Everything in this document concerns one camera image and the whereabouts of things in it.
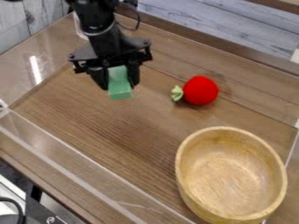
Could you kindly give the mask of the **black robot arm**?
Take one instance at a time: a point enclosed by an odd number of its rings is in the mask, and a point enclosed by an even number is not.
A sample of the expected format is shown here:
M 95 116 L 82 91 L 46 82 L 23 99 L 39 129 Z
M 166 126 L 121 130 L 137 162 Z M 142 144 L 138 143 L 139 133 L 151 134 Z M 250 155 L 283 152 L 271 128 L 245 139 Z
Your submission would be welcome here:
M 151 41 L 130 37 L 117 20 L 119 0 L 66 0 L 79 18 L 79 29 L 89 43 L 70 54 L 77 74 L 86 73 L 103 90 L 109 90 L 110 75 L 123 67 L 126 81 L 134 88 L 141 82 L 141 66 L 153 59 Z

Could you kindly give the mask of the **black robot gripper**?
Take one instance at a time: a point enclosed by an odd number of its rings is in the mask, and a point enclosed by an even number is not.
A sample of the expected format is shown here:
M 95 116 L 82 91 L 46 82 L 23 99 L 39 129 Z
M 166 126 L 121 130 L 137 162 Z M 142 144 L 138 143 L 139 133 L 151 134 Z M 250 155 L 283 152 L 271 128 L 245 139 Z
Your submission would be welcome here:
M 141 66 L 153 59 L 149 38 L 130 37 L 119 29 L 85 31 L 89 43 L 70 54 L 77 74 L 89 72 L 103 90 L 109 90 L 107 68 L 126 66 L 134 88 L 141 82 Z

